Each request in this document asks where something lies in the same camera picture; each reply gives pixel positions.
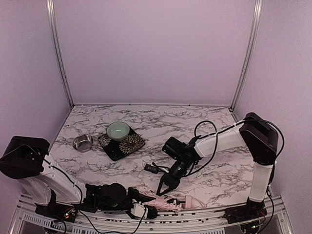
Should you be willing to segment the black floral square plate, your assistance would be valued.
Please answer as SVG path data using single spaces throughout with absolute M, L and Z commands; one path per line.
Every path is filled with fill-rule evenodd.
M 112 161 L 125 158 L 145 145 L 145 141 L 132 128 L 130 128 L 128 136 L 122 141 L 112 140 L 107 134 L 101 134 L 97 141 Z

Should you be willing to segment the right aluminium frame post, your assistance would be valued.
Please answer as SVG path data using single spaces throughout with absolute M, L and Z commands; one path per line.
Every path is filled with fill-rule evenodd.
M 237 87 L 234 93 L 234 97 L 230 105 L 231 112 L 234 112 L 238 106 L 241 94 L 243 92 L 244 84 L 247 79 L 247 73 L 248 73 L 248 69 L 250 66 L 251 59 L 252 59 L 253 51 L 255 48 L 256 38 L 258 35 L 262 7 L 263 7 L 263 0 L 256 0 L 254 2 L 253 17 L 252 17 L 250 35 L 249 35 L 249 39 L 247 43 L 247 50 L 246 50 L 245 57 L 243 60 L 243 65 L 242 65 L 242 69 L 240 72 Z

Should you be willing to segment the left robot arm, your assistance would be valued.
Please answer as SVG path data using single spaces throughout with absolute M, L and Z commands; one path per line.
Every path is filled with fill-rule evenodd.
M 0 159 L 1 173 L 22 185 L 33 198 L 37 213 L 66 218 L 71 209 L 125 211 L 131 218 L 147 218 L 148 209 L 128 196 L 121 184 L 78 182 L 57 165 L 49 147 L 43 138 L 14 136 Z

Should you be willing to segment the small steel bowl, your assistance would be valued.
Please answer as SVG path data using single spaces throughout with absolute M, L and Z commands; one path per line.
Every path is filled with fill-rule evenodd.
M 85 153 L 91 150 L 94 139 L 91 135 L 83 134 L 76 137 L 73 141 L 73 148 L 78 152 Z

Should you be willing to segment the left aluminium frame post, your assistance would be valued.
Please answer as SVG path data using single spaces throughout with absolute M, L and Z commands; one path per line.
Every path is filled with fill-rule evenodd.
M 47 11 L 48 11 L 48 18 L 49 18 L 49 23 L 51 27 L 51 33 L 52 33 L 52 40 L 53 40 L 53 45 L 54 45 L 54 51 L 56 54 L 56 59 L 57 59 L 57 64 L 58 64 L 58 69 L 61 77 L 61 82 L 65 91 L 65 95 L 67 98 L 68 105 L 70 109 L 73 109 L 74 107 L 74 101 L 71 95 L 68 79 L 67 79 L 67 74 L 65 71 L 65 66 L 64 62 L 62 59 L 62 54 L 61 54 L 61 47 L 60 47 L 60 42 L 59 42 L 59 35 L 58 35 L 58 29 L 57 29 L 57 21 L 56 21 L 56 15 L 55 15 L 55 8 L 54 8 L 54 1 L 53 0 L 47 0 Z

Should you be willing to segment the pink and black umbrella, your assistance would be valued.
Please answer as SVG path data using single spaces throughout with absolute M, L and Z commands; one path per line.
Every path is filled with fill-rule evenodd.
M 144 204 L 155 207 L 158 211 L 166 212 L 171 211 L 175 214 L 183 210 L 197 210 L 204 209 L 206 205 L 191 195 L 185 196 L 158 196 L 154 192 L 141 192 L 138 193 L 139 200 Z

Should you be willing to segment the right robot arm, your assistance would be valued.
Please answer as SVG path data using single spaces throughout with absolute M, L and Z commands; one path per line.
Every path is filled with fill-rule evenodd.
M 262 119 L 254 112 L 219 130 L 210 120 L 202 123 L 211 124 L 214 131 L 204 136 L 194 132 L 194 136 L 184 143 L 170 137 L 163 145 L 162 151 L 175 160 L 161 177 L 156 194 L 163 196 L 175 190 L 183 178 L 204 169 L 216 155 L 245 148 L 253 160 L 253 178 L 248 205 L 260 205 L 273 180 L 276 160 L 285 147 L 285 137 L 277 125 Z

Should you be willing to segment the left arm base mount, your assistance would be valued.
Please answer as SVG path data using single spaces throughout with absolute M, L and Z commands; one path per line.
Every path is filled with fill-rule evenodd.
M 35 213 L 72 223 L 75 222 L 77 217 L 77 210 L 74 206 L 67 206 L 58 203 L 48 204 L 47 206 L 36 204 Z

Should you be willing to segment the front aluminium rail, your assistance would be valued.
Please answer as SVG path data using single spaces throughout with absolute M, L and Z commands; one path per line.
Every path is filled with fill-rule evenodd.
M 57 222 L 35 213 L 31 196 L 19 198 L 9 234 L 97 234 L 122 232 L 135 234 L 245 234 L 259 229 L 263 234 L 292 234 L 293 229 L 280 196 L 265 199 L 267 215 L 229 224 L 223 215 L 228 206 L 201 210 L 160 212 L 155 219 L 131 219 L 124 212 L 78 213 L 74 223 Z

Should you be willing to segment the green ceramic bowl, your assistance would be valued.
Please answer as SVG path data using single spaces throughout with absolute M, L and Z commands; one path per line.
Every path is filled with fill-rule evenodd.
M 111 123 L 106 129 L 107 136 L 115 141 L 124 140 L 128 136 L 129 132 L 130 126 L 121 121 Z

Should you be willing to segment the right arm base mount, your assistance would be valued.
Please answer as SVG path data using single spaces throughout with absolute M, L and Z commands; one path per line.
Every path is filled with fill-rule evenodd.
M 225 218 L 229 224 L 232 224 L 265 217 L 266 215 L 267 210 L 264 202 L 248 200 L 245 205 L 227 208 L 223 218 Z

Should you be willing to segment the aluminium frame post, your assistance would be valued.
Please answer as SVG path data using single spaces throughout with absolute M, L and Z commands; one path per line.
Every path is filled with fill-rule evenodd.
M 60 47 L 60 42 L 59 42 L 59 35 L 58 35 L 58 29 L 57 29 L 57 21 L 56 21 L 56 15 L 55 15 L 55 8 L 54 8 L 54 1 L 53 0 L 47 0 L 47 11 L 48 11 L 48 18 L 49 18 L 49 23 L 51 27 L 51 33 L 52 33 L 52 40 L 53 40 L 53 45 L 54 45 L 54 51 L 56 54 L 56 59 L 57 59 L 57 64 L 58 64 L 58 69 L 61 77 L 61 82 L 65 91 L 65 95 L 67 98 L 68 105 L 70 109 L 73 109 L 74 107 L 74 101 L 71 95 L 68 79 L 67 79 L 67 74 L 65 71 L 65 66 L 64 62 L 62 59 L 62 54 L 61 54 L 61 47 Z
M 249 39 L 247 43 L 247 50 L 246 50 L 245 57 L 243 60 L 243 65 L 242 65 L 242 69 L 240 72 L 237 87 L 234 93 L 234 97 L 230 105 L 231 112 L 234 112 L 238 106 L 241 94 L 243 92 L 244 84 L 247 79 L 247 73 L 248 73 L 248 69 L 250 66 L 251 59 L 252 59 L 253 51 L 255 48 L 256 38 L 258 35 L 262 7 L 263 7 L 263 0 L 256 0 L 254 2 L 253 17 L 252 17 L 250 35 L 249 35 Z

